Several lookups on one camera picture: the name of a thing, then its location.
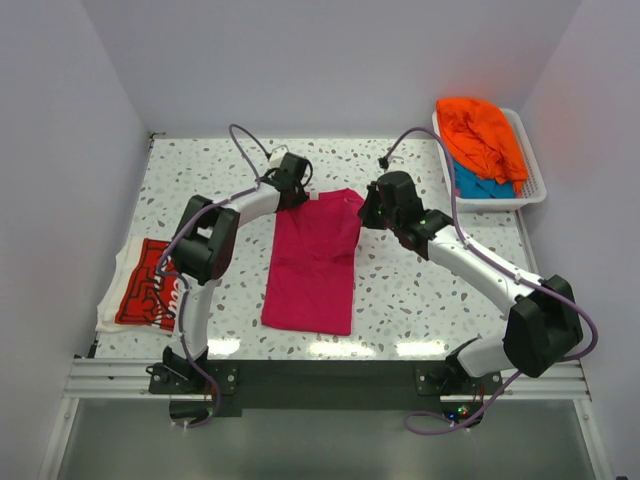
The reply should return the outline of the magenta t shirt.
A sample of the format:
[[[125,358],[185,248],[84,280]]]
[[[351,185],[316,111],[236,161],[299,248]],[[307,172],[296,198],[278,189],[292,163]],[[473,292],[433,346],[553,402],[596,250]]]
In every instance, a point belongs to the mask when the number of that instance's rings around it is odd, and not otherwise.
[[[355,251],[363,198],[322,192],[276,214],[264,326],[348,336],[352,332]]]

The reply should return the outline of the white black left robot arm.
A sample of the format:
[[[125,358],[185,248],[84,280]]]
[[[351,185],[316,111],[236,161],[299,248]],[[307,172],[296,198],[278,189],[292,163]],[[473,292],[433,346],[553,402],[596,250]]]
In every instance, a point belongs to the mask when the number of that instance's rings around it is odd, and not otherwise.
[[[305,187],[312,176],[309,160],[285,152],[255,186],[227,199],[195,195],[187,202],[156,267],[158,275],[173,277],[181,286],[173,340],[163,352],[162,364],[183,391],[200,390],[209,377],[208,314],[216,282],[233,259],[238,230],[262,216],[301,206],[308,199]]]

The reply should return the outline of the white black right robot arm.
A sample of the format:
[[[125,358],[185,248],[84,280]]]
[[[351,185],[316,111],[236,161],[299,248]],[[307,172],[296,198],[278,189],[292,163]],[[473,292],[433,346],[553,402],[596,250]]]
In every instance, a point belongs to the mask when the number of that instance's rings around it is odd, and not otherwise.
[[[469,392],[482,376],[507,369],[537,378],[582,342],[565,279],[514,266],[466,235],[454,218],[424,208],[408,173],[392,171],[371,182],[359,217],[363,227],[391,231],[405,249],[461,277],[505,315],[503,334],[469,340],[447,356],[452,390]]]

